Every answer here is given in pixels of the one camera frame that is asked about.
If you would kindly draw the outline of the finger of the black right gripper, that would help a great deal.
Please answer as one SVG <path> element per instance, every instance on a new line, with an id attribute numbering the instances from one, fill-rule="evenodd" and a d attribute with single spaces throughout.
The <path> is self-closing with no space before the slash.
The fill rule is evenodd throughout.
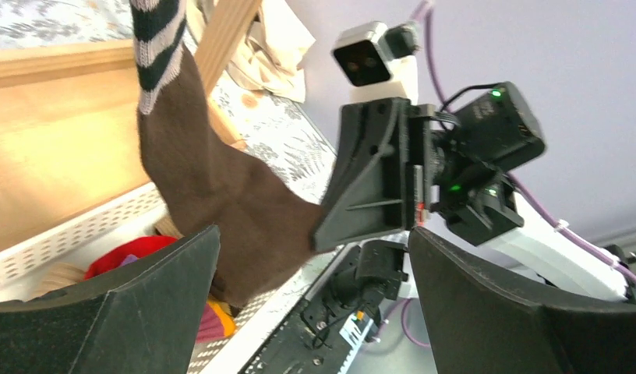
<path id="1" fill-rule="evenodd" d="M 313 234 L 316 251 L 410 228 L 410 106 L 408 99 L 391 97 L 341 108 L 337 159 Z"/>

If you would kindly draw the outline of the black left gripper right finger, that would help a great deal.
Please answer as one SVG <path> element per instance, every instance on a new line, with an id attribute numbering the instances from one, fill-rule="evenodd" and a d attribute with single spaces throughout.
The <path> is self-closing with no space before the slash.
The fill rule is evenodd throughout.
<path id="1" fill-rule="evenodd" d="M 636 373 L 636 305 L 540 284 L 425 228 L 408 251 L 440 373 Z"/>

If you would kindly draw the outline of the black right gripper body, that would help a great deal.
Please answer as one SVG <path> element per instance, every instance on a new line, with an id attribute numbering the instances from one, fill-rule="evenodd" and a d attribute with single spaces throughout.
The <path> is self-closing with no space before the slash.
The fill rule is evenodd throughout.
<path id="1" fill-rule="evenodd" d="M 405 120 L 408 156 L 405 173 L 406 228 L 422 225 L 430 215 L 433 186 L 447 168 L 446 137 L 459 126 L 455 115 L 438 111 L 432 104 L 411 104 Z"/>

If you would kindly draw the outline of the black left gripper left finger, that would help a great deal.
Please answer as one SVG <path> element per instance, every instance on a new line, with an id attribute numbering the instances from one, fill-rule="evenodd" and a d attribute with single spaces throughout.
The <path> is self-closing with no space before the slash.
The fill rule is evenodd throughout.
<path id="1" fill-rule="evenodd" d="M 184 373 L 220 232 L 28 302 L 0 303 L 0 373 Z"/>

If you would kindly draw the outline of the red santa bear sock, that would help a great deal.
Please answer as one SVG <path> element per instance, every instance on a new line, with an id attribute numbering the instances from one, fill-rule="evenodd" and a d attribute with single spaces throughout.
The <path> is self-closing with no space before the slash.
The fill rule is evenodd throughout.
<path id="1" fill-rule="evenodd" d="M 177 238 L 164 235 L 144 236 L 134 239 L 93 261 L 84 274 L 83 279 L 89 280 L 92 277 L 149 256 L 176 241 Z"/>

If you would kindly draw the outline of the dark brown sock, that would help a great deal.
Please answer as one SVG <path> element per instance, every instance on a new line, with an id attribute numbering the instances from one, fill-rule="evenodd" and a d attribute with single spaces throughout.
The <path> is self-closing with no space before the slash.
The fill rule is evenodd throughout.
<path id="1" fill-rule="evenodd" d="M 200 73 L 183 41 L 186 3 L 133 1 L 130 9 L 143 168 L 182 235 L 219 227 L 210 292 L 241 308 L 315 256 L 313 233 L 323 211 L 211 127 Z"/>

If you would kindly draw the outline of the purple orange striped sock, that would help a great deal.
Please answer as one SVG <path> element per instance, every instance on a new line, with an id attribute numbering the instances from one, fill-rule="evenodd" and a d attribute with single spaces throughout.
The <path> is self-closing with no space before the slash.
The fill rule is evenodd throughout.
<path id="1" fill-rule="evenodd" d="M 224 303 L 208 299 L 200 320 L 196 343 L 206 343 L 231 337 L 237 330 L 233 317 Z"/>

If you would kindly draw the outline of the tan brown sock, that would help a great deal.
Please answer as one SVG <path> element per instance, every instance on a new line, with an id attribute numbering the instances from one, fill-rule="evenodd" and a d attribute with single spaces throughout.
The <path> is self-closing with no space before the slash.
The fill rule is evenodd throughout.
<path id="1" fill-rule="evenodd" d="M 155 235 L 171 236 L 177 238 L 177 240 L 182 237 L 182 234 L 175 227 L 175 224 L 170 217 L 160 219 L 154 227 L 156 232 Z M 71 263 L 54 263 L 49 268 L 48 272 L 42 277 L 36 290 L 30 296 L 30 299 L 38 298 L 48 292 L 56 291 L 84 281 L 83 278 L 87 269 L 83 270 Z"/>

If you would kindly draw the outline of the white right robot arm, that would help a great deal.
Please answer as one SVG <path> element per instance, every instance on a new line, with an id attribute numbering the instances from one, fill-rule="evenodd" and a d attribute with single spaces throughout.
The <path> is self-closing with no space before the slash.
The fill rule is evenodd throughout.
<path id="1" fill-rule="evenodd" d="M 409 231 L 436 213 L 467 243 L 503 253 L 557 288 L 611 302 L 636 289 L 618 256 L 551 217 L 511 174 L 546 148 L 515 84 L 484 85 L 452 114 L 418 105 L 400 83 L 356 87 L 341 122 L 313 233 L 317 251 Z"/>

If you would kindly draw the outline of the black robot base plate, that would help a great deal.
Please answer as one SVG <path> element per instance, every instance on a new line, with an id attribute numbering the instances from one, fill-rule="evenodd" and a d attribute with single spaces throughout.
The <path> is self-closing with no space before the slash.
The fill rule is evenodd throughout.
<path id="1" fill-rule="evenodd" d="M 382 325 L 381 304 L 409 279 L 405 245 L 372 240 L 345 246 L 244 364 L 249 374 L 348 371 Z"/>

